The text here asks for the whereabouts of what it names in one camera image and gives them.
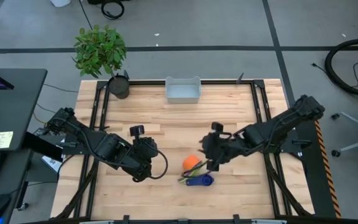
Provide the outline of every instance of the blue handle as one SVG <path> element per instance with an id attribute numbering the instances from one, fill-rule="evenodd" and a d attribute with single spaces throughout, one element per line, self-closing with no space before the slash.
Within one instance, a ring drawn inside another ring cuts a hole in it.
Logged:
<path id="1" fill-rule="evenodd" d="M 214 182 L 213 177 L 208 174 L 186 180 L 187 186 L 209 186 Z"/>

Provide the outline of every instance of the potted plant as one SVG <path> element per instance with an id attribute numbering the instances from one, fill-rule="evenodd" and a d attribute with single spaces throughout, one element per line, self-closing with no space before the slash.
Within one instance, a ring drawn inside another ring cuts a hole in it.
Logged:
<path id="1" fill-rule="evenodd" d="M 80 35 L 75 37 L 77 43 L 74 48 L 77 52 L 75 67 L 80 69 L 80 75 L 92 75 L 95 78 L 101 76 L 103 67 L 107 74 L 111 75 L 108 81 L 108 89 L 119 99 L 125 99 L 129 95 L 129 77 L 114 74 L 121 69 L 122 61 L 126 58 L 124 39 L 115 30 L 105 26 L 103 30 L 95 25 L 91 30 L 80 29 Z"/>

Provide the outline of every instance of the black plant pot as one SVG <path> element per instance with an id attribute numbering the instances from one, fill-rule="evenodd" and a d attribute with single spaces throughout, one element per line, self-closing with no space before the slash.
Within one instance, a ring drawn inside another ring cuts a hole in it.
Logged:
<path id="1" fill-rule="evenodd" d="M 110 78 L 108 83 L 110 93 L 119 99 L 125 99 L 129 96 L 129 77 L 126 71 L 124 75 L 116 75 Z"/>

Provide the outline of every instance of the sticky note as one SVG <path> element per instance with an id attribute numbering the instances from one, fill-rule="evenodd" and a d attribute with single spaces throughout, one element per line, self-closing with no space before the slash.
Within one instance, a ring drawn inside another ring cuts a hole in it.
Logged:
<path id="1" fill-rule="evenodd" d="M 0 133 L 0 149 L 9 148 L 13 137 L 13 131 L 5 131 Z"/>

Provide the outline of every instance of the desk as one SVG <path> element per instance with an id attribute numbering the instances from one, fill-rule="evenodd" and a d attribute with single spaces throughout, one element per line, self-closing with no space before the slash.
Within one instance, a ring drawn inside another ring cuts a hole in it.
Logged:
<path id="1" fill-rule="evenodd" d="M 264 83 L 272 116 L 286 110 L 280 80 L 264 80 Z M 96 85 L 96 81 L 82 81 L 80 86 L 75 113 L 84 124 L 90 123 Z M 241 218 L 273 218 L 261 154 L 237 157 L 221 166 L 218 173 L 213 173 L 215 183 L 210 187 L 186 187 L 176 182 L 182 172 L 181 162 L 189 154 L 197 154 L 198 141 L 209 132 L 211 122 L 222 122 L 226 131 L 234 132 L 257 121 L 249 86 L 203 85 L 196 105 L 166 104 L 164 86 L 137 85 L 131 86 L 130 91 L 125 100 L 109 96 L 106 131 L 132 142 L 129 127 L 143 124 L 145 136 L 153 137 L 168 157 L 169 169 L 160 180 L 134 183 L 123 171 L 99 164 L 92 220 L 122 220 L 123 215 L 130 215 L 131 220 L 228 219 L 236 213 Z M 280 157 L 288 188 L 304 208 L 313 213 L 302 163 L 288 154 Z M 82 156 L 75 156 L 62 168 L 51 217 L 64 209 L 77 190 L 81 164 Z M 153 175 L 158 175 L 164 168 L 163 159 L 153 158 L 152 165 Z M 84 195 L 81 215 L 85 215 L 87 195 Z M 277 195 L 283 211 L 281 194 Z"/>
<path id="2" fill-rule="evenodd" d="M 15 86 L 14 90 L 0 90 L 0 131 L 13 131 L 10 152 L 1 161 L 0 194 L 20 189 L 24 183 L 33 155 L 30 144 L 24 146 L 27 127 L 44 84 L 45 69 L 0 69 L 0 77 Z M 9 223 L 19 198 L 19 190 L 11 194 L 11 202 L 2 216 Z"/>

